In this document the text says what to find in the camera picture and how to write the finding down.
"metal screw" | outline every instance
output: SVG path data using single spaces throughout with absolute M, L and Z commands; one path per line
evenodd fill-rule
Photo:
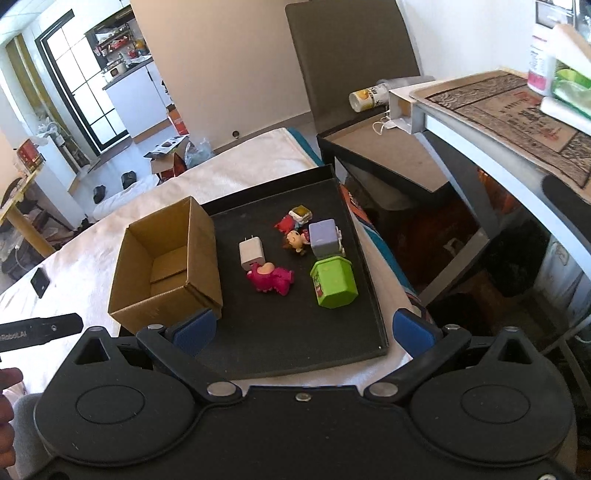
M 236 385 L 230 382 L 214 382 L 207 387 L 212 397 L 229 397 L 236 392 Z
M 306 393 L 306 392 L 300 392 L 295 395 L 295 399 L 297 401 L 310 401 L 310 400 L 312 400 L 312 395 L 310 395 L 309 393 Z
M 393 397 L 398 393 L 398 387 L 390 382 L 377 382 L 370 385 L 369 393 L 374 397 Z

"finger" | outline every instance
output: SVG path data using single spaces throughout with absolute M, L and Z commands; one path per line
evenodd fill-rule
M 14 452 L 14 448 L 9 451 L 0 453 L 0 468 L 8 468 L 17 462 L 17 454 Z
M 0 395 L 0 423 L 8 423 L 14 419 L 12 405 L 4 395 Z
M 4 390 L 22 382 L 22 372 L 18 368 L 0 370 L 0 387 Z
M 0 425 L 0 453 L 9 452 L 14 444 L 14 429 L 9 423 Z

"green hexagonal container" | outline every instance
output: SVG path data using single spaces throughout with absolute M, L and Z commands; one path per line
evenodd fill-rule
M 335 309 L 348 305 L 359 295 L 351 262 L 343 257 L 330 257 L 314 264 L 310 276 L 314 281 L 318 305 Z

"green packet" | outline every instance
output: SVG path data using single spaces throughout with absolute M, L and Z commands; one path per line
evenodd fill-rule
M 591 80 L 576 70 L 560 69 L 554 74 L 552 93 L 591 119 Z

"kitchen counter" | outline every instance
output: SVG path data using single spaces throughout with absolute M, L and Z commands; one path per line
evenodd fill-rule
M 115 77 L 113 80 L 111 80 L 109 83 L 107 83 L 103 87 L 103 90 L 106 90 L 107 88 L 113 86 L 115 83 L 117 83 L 121 79 L 124 79 L 125 77 L 127 77 L 127 75 L 130 75 L 131 73 L 135 72 L 136 70 L 139 70 L 141 67 L 145 67 L 148 63 L 152 63 L 153 61 L 154 61 L 154 58 L 150 58 L 148 60 L 144 60 L 138 64 L 135 64 L 132 68 L 127 70 L 127 72 L 117 75 L 117 77 Z

